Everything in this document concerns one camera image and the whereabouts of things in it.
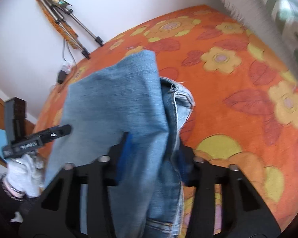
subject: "hand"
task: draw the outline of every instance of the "hand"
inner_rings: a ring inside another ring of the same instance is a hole
[[[21,158],[8,159],[7,168],[8,173],[4,183],[13,195],[18,192],[25,193],[28,197],[40,195],[40,187],[43,185],[41,160],[34,155],[24,154]]]

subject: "blue denim jeans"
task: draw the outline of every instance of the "blue denim jeans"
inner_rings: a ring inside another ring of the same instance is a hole
[[[133,149],[117,187],[109,188],[118,238],[166,237],[179,233],[183,212],[180,174],[174,163],[179,130],[194,101],[182,85],[159,78],[155,53],[142,51],[69,86],[59,138],[50,155],[45,185],[67,162],[91,163],[132,134]],[[86,189],[82,189],[82,212]],[[86,232],[85,214],[81,215]]]

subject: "orange floral fabric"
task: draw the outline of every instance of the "orange floral fabric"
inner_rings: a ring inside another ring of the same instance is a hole
[[[212,164],[237,164],[285,229],[298,212],[298,83],[250,30],[208,6],[150,20],[95,50],[53,89],[35,131],[59,123],[69,84],[143,49],[156,53],[161,76],[194,96],[183,142]],[[41,155],[48,157],[51,146]],[[183,237],[194,189],[184,193]]]

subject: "denim fabric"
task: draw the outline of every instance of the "denim fabric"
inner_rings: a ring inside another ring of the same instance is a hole
[[[186,90],[180,84],[168,79],[160,82],[155,53],[147,50],[70,85],[61,125],[70,124],[72,133],[55,141],[45,185],[65,163],[88,164],[106,154],[119,142],[123,132],[129,131],[133,149],[124,175],[117,187],[109,188],[116,235],[118,238],[147,236],[144,233],[147,218],[158,226],[161,223],[171,226],[170,232],[177,232],[172,223],[179,225],[183,201],[180,176],[172,157],[179,143],[178,130],[193,104],[192,100],[184,99],[191,95],[181,92]],[[171,192],[158,190],[168,189],[169,185]],[[164,210],[169,206],[175,210],[160,217],[168,213],[161,212],[161,205]]]

